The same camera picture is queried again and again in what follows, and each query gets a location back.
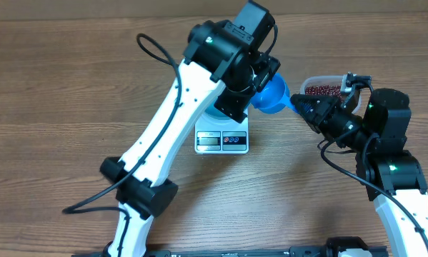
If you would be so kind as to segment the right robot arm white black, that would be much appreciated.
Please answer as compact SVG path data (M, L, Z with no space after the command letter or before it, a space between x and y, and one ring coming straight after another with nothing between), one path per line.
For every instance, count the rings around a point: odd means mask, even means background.
M363 117L336 97L295 94L297 113L327 140L321 157L360 182L383 223L394 256L428 256L428 184L405 149L412 112L408 95L371 92Z

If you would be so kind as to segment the blue plastic scoop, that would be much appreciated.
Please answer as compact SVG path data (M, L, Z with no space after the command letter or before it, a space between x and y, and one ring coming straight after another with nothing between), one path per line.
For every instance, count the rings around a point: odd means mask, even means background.
M261 92L252 97L250 103L255 109L266 114L276 114L284 108L289 108L297 113L290 101L289 87L279 73L273 76Z

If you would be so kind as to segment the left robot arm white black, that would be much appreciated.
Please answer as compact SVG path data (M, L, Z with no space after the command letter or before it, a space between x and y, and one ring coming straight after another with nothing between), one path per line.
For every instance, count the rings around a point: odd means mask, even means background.
M169 169L181 145L210 106L237 123L246 119L251 98L280 66L259 49L276 32L274 17L254 1L234 20L206 21L191 30L174 83L143 134L122 156L100 166L119 203L116 234L104 256L145 254L152 221L178 190Z

